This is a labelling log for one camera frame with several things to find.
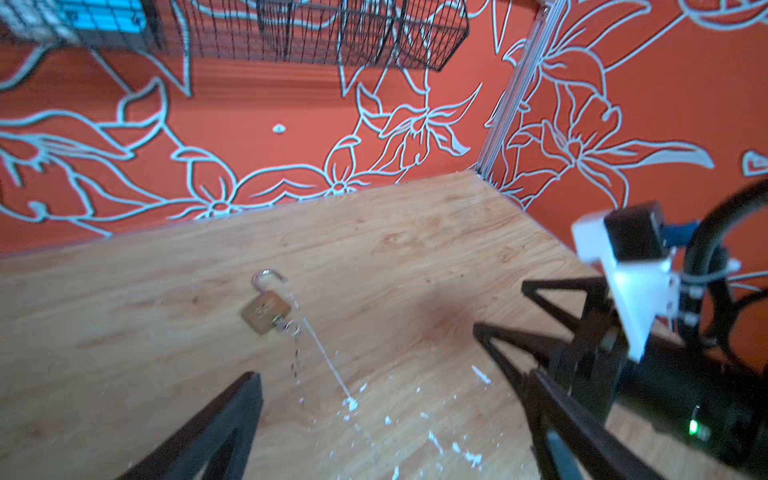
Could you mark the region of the small key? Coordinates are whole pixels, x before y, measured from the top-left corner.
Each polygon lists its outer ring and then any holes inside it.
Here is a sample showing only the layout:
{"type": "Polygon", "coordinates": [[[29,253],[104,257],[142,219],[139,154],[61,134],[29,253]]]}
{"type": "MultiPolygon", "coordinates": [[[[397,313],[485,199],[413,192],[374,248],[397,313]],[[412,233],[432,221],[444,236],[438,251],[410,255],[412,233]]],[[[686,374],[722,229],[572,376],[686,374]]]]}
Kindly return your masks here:
{"type": "Polygon", "coordinates": [[[301,332],[301,322],[297,320],[281,320],[276,329],[284,335],[295,337],[301,332]]]}

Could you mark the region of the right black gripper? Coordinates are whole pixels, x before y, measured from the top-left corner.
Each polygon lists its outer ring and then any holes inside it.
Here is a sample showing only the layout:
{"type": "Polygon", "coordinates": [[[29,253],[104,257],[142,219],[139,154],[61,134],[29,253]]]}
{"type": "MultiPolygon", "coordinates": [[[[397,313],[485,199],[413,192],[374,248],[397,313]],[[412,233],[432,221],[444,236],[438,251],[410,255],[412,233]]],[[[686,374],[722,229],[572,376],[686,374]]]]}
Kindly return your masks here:
{"type": "MultiPolygon", "coordinates": [[[[604,277],[524,280],[522,294],[565,327],[580,327],[612,311],[604,277]]],[[[555,379],[575,336],[554,336],[473,324],[474,339],[497,365],[513,391],[524,396],[528,371],[501,349],[531,357],[555,379]]],[[[642,417],[658,431],[698,449],[743,474],[767,471],[767,381],[711,357],[696,356],[651,336],[640,361],[605,351],[586,356],[567,392],[598,421],[614,404],[642,417]]]]}

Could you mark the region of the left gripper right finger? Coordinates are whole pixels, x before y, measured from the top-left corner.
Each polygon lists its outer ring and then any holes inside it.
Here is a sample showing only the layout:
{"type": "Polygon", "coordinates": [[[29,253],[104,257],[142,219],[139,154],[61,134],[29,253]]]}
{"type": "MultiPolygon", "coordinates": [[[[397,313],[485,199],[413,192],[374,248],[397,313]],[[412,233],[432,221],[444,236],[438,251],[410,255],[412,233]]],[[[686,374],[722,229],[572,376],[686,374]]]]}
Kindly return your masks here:
{"type": "Polygon", "coordinates": [[[534,456],[543,479],[659,479],[546,372],[527,376],[524,405],[534,456]]]}

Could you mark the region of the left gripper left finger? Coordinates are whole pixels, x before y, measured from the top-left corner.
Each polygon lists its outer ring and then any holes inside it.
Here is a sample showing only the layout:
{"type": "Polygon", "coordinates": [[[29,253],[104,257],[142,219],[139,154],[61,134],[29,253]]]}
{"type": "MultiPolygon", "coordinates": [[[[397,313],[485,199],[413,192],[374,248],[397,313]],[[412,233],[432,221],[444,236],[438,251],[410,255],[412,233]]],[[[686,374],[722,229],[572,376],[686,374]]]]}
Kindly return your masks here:
{"type": "Polygon", "coordinates": [[[242,479],[263,407],[261,376],[249,371],[122,479],[242,479]]]}

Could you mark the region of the small brass padlock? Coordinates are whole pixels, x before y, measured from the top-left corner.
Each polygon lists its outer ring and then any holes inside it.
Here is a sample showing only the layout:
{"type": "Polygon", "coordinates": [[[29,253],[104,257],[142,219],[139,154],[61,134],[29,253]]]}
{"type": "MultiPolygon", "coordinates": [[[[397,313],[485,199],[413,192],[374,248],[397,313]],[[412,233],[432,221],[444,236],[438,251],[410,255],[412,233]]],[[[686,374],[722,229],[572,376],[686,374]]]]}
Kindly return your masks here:
{"type": "Polygon", "coordinates": [[[274,278],[281,283],[286,278],[273,269],[263,269],[251,279],[251,284],[258,295],[240,310],[240,317],[259,335],[272,330],[287,332],[291,321],[288,319],[292,306],[274,290],[262,286],[262,281],[274,278]]]}

